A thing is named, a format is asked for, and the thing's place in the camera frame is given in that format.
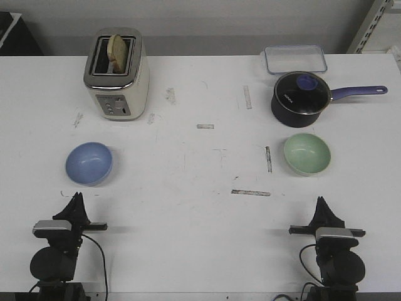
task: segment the purple handle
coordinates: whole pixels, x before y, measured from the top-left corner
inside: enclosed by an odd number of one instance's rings
[[[332,90],[331,96],[333,100],[338,100],[350,95],[386,94],[387,91],[388,89],[385,86],[348,87]]]

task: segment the black saucepan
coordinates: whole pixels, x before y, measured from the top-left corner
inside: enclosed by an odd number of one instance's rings
[[[327,83],[313,73],[295,71],[283,75],[274,86],[271,110],[290,127],[312,124],[332,100],[350,95],[386,94],[385,86],[347,87],[330,90]]]

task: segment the bread slice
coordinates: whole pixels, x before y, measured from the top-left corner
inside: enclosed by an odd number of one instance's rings
[[[110,37],[107,44],[107,56],[115,73],[124,73],[127,64],[128,48],[119,34]]]

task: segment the blue bowl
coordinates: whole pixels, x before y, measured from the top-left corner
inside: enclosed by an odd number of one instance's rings
[[[94,186],[108,176],[112,165],[112,153],[107,146],[98,142],[87,142],[68,155],[65,170],[72,181]]]

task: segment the white table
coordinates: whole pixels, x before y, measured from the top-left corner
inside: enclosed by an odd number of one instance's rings
[[[31,229],[76,191],[91,221],[109,225],[92,237],[105,250],[112,292],[299,292],[310,278],[298,252],[314,239],[288,228],[310,222],[318,196],[347,227],[367,232],[353,249],[367,267],[360,291],[401,291],[401,75],[390,55],[327,55],[322,77],[331,88],[389,91],[332,103],[303,129],[274,118],[274,78],[258,56],[148,59],[144,114],[113,122],[84,87],[86,57],[0,58],[0,291],[27,291],[36,281],[29,263],[47,242]],[[283,159],[283,142],[298,132],[331,148],[332,162],[317,176],[298,176]],[[106,144],[115,159],[96,187],[71,182],[64,170],[68,153],[87,141]],[[317,274],[314,251],[304,258]],[[75,276],[89,292],[104,290],[90,241]]]

